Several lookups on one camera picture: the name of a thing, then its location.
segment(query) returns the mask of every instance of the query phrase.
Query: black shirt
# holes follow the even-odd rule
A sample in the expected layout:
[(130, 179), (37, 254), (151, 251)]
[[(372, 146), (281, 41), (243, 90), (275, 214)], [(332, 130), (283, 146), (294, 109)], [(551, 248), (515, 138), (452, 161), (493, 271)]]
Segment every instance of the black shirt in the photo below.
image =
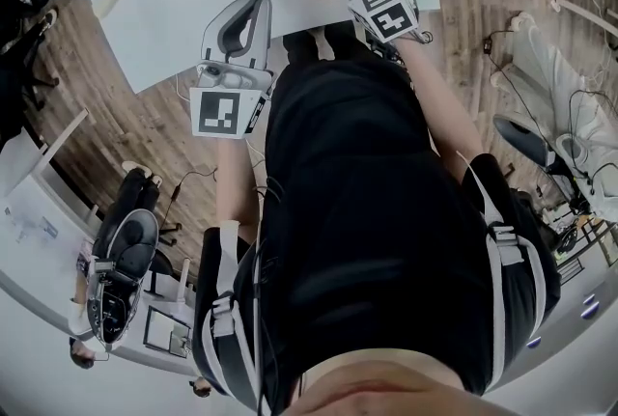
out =
[[(492, 277), (471, 174), (463, 184), (430, 146), (405, 73), (395, 65), (320, 63), (275, 90), (267, 134), (262, 224), (267, 396), (283, 408), (295, 381), (322, 361), (365, 348), (426, 353), (482, 394), (492, 378)], [(548, 310), (559, 297), (555, 264), (515, 210), (488, 154), (472, 161), (506, 223), (531, 239), (547, 268)], [(522, 325), (534, 324), (529, 265), (515, 265)], [(251, 325), (250, 267), (236, 292)], [(517, 326), (509, 324), (507, 331)], [(507, 359), (523, 346), (523, 327)]]

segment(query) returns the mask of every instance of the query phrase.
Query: strap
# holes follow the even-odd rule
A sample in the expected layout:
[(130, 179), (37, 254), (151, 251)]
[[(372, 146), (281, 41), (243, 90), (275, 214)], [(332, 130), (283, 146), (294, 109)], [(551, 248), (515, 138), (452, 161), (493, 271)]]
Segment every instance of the strap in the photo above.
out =
[(487, 251), (492, 271), (493, 292), (493, 361), (491, 388), (502, 377), (504, 372), (504, 356), (506, 352), (506, 315), (504, 313), (504, 296), (502, 293), (502, 261), (498, 246), (487, 234)]
[(216, 351), (214, 350), (211, 332), (211, 318), (212, 309), (210, 309), (209, 312), (206, 313), (204, 326), (202, 327), (202, 344), (204, 345), (204, 353), (206, 354), (206, 360), (211, 367), (212, 375), (216, 379), (217, 383), (221, 386), (221, 388), (225, 391), (226, 394), (232, 394), (232, 391), (230, 391), (230, 387), (228, 387), (228, 383), (225, 381), (225, 376), (223, 376), (223, 370), (221, 369), (221, 363), (219, 363), (219, 358), (216, 355)]
[(493, 231), (494, 237), (488, 233), (486, 237), (486, 245), (488, 256), (490, 259), (490, 268), (492, 271), (492, 291), (493, 291), (493, 360), (492, 360), (492, 381), (488, 387), (491, 388), (502, 377), (505, 364), (505, 343), (506, 343), (506, 316), (504, 309), (504, 293), (502, 290), (502, 267), (509, 266), (515, 263), (522, 263), (523, 257), (519, 246), (526, 249), (532, 275), (534, 277), (535, 289), (535, 322), (530, 337), (532, 337), (543, 322), (545, 314), (547, 290), (545, 283), (545, 275), (541, 266), (539, 252), (525, 237), (515, 234), (515, 228), (504, 224), (502, 215), (493, 204), (489, 193), (485, 186), (477, 177), (474, 169), (458, 152), (458, 155), (463, 159), (469, 168), (472, 176), (476, 180), (476, 184), (483, 195), (484, 210), (483, 218), (488, 228)]
[(216, 278), (216, 291), (218, 294), (223, 294), (234, 288), (234, 279), (236, 279), (236, 274), (239, 271), (237, 258), (239, 222), (236, 220), (221, 222), (219, 236), (221, 240), (221, 262)]
[(548, 299), (548, 290), (545, 283), (545, 273), (543, 272), (543, 266), (541, 265), (541, 259), (539, 258), (539, 252), (534, 244), (532, 244), (525, 237), (518, 236), (518, 241), (521, 246), (524, 246), (528, 252), (528, 260), (530, 261), (530, 268), (532, 268), (532, 275), (534, 276), (534, 289), (536, 292), (536, 314), (534, 321), (534, 328), (530, 333), (532, 337), (541, 326), (543, 317), (545, 316), (545, 308)]

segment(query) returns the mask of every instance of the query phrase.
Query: shoe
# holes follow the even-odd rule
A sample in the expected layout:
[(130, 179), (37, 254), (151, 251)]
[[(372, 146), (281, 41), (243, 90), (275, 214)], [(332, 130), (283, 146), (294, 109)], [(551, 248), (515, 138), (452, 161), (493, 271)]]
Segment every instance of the shoe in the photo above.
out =
[(521, 24), (526, 20), (532, 21), (532, 23), (534, 23), (534, 17), (532, 17), (532, 14), (528, 14), (525, 12), (519, 13), (517, 16), (511, 19), (511, 26), (509, 27), (509, 29), (513, 32), (518, 32), (521, 29)]
[(151, 181), (156, 185), (157, 188), (160, 188), (163, 184), (163, 178), (161, 176), (153, 175), (151, 177)]
[(52, 26), (56, 24), (56, 20), (58, 19), (58, 11), (55, 8), (52, 8), (45, 16), (42, 18), (41, 22), (43, 23), (42, 32), (44, 33), (49, 30)]
[(146, 179), (153, 175), (153, 171), (151, 171), (145, 165), (140, 165), (137, 162), (133, 162), (132, 160), (125, 160), (123, 162), (123, 171), (125, 171), (127, 174), (130, 173), (133, 169), (141, 169)]

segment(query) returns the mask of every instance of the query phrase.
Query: wires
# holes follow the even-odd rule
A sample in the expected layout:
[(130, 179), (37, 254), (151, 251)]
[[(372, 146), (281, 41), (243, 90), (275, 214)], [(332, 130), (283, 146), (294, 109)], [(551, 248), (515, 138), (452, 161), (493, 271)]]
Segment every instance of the wires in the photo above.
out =
[(539, 130), (539, 135), (541, 136), (541, 138), (543, 138), (543, 140), (545, 141), (545, 143), (548, 144), (548, 147), (551, 146), (551, 144), (549, 143), (548, 139), (545, 137), (545, 135), (543, 134), (543, 131), (541, 130), (541, 127), (539, 126), (539, 123), (537, 123), (537, 120), (535, 119), (535, 117), (532, 115), (532, 112), (530, 111), (530, 109), (528, 109), (528, 106), (526, 105), (525, 101), (523, 100), (523, 97), (521, 96), (520, 92), (518, 92), (518, 89), (515, 88), (515, 84), (511, 81), (511, 78), (509, 78), (507, 76), (507, 74), (504, 72), (504, 69), (502, 69), (496, 61), (493, 60), (493, 57), (491, 56), (491, 54), (488, 54), (490, 61), (492, 61), (492, 64), (498, 69), (498, 71), (500, 71), (502, 73), (502, 76), (504, 76), (506, 78), (506, 80), (509, 82), (509, 84), (511, 85), (511, 87), (513, 88), (513, 91), (518, 95), (518, 97), (521, 100), (521, 104), (523, 105), (523, 107), (525, 107), (525, 110), (528, 113), (528, 116), (530, 116), (530, 119), (532, 121), (534, 121), (534, 124), (536, 125), (537, 129)]
[(189, 100), (187, 97), (183, 97), (181, 93), (178, 91), (178, 74), (177, 73), (176, 73), (176, 95), (180, 97), (182, 100), (184, 100), (185, 102), (191, 103), (191, 100)]
[(262, 152), (260, 152), (258, 149), (256, 149), (253, 145), (251, 145), (251, 142), (249, 141), (248, 138), (245, 138), (245, 141), (247, 142), (247, 146), (253, 151), (255, 152), (257, 155), (259, 155), (262, 159), (264, 159), (264, 154)]
[(614, 164), (613, 162), (607, 162), (606, 164), (602, 165), (599, 169), (597, 169), (595, 171), (595, 174), (592, 175), (592, 179), (590, 180), (590, 194), (594, 195), (595, 194), (595, 188), (594, 188), (594, 183), (595, 183), (595, 177), (600, 173), (600, 171), (602, 171), (605, 167), (613, 167), (614, 169), (616, 169), (616, 171), (618, 171), (618, 165)]
[(172, 198), (170, 199), (170, 204), (167, 206), (167, 210), (165, 210), (165, 216), (163, 217), (163, 223), (161, 224), (159, 229), (163, 229), (163, 227), (165, 226), (165, 223), (167, 222), (167, 215), (170, 212), (170, 208), (172, 207), (172, 204), (176, 202), (176, 200), (178, 200), (178, 197), (181, 194), (181, 187), (183, 186), (184, 180), (192, 174), (197, 174), (198, 176), (201, 176), (202, 178), (209, 178), (210, 176), (214, 176), (214, 173), (216, 172), (217, 169), (218, 167), (215, 167), (214, 170), (210, 171), (208, 174), (203, 174), (198, 171), (189, 171), (183, 176), (183, 178), (181, 179), (181, 182), (179, 182), (178, 185), (174, 188), (174, 192), (172, 193)]
[(513, 33), (515, 33), (515, 30), (495, 30), (494, 32), (490, 33), (489, 38), (497, 34), (513, 34)]
[(261, 189), (264, 189), (266, 193), (270, 193), (272, 196), (274, 196), (278, 203), (281, 203), (281, 197), (277, 195), (277, 193), (272, 188), (269, 188), (268, 186), (255, 186), (253, 189), (260, 193), (262, 195), (262, 198), (265, 198), (266, 195), (262, 193), (262, 191), (260, 191)]
[[(597, 13), (599, 14), (599, 17), (603, 18), (603, 11), (601, 9), (601, 6), (599, 6), (599, 3), (597, 2), (597, 0), (591, 0), (591, 1), (595, 5), (595, 8), (597, 8)], [(607, 40), (606, 30), (604, 30), (604, 40), (605, 40), (605, 45), (603, 49), (603, 55), (601, 57), (601, 61), (597, 65), (597, 68), (601, 68), (601, 70), (595, 73), (593, 76), (586, 77), (587, 81), (592, 80), (598, 88), (601, 88), (601, 86), (603, 85), (603, 82), (605, 80), (605, 75), (608, 73), (609, 65), (611, 64), (611, 48), (609, 47), (609, 41)], [(605, 51), (606, 50), (609, 51), (607, 61), (605, 61)]]
[[(612, 113), (614, 114), (614, 116), (618, 119), (618, 109), (616, 109), (616, 106), (612, 103), (611, 99), (609, 98), (609, 95), (606, 94), (605, 92), (591, 92), (588, 90), (575, 90), (571, 96), (569, 97), (569, 135), (571, 136), (572, 139), (575, 139), (576, 137), (576, 130), (577, 130), (577, 124), (579, 121), (579, 111), (581, 109), (581, 102), (579, 103), (579, 107), (577, 109), (577, 115), (576, 115), (576, 123), (575, 126), (573, 125), (573, 98), (576, 94), (586, 94), (588, 96), (600, 96), (603, 97), (607, 103), (609, 104), (609, 106), (611, 107)], [(576, 160), (575, 160), (575, 155), (573, 152), (573, 144), (571, 145), (571, 160), (573, 162), (573, 166), (576, 169), (576, 171), (579, 172), (579, 175), (582, 176), (584, 179), (587, 180), (588, 184), (591, 186), (590, 189), (590, 193), (592, 195), (595, 194), (595, 189), (594, 189), (594, 182), (595, 182), (595, 177), (600, 173), (600, 171), (606, 167), (610, 167), (613, 166), (614, 168), (618, 169), (618, 167), (616, 166), (616, 164), (614, 164), (613, 162), (607, 162), (606, 164), (604, 164), (603, 166), (601, 166), (599, 169), (597, 169), (595, 171), (595, 173), (592, 175), (592, 178), (588, 175), (588, 173), (586, 172), (582, 172), (579, 170), (579, 168), (576, 165)]]
[(407, 35), (401, 35), (397, 39), (394, 39), (394, 41), (398, 39), (402, 39), (404, 41), (418, 42), (423, 45), (427, 45), (434, 41), (434, 34), (428, 30), (420, 33), (409, 32)]

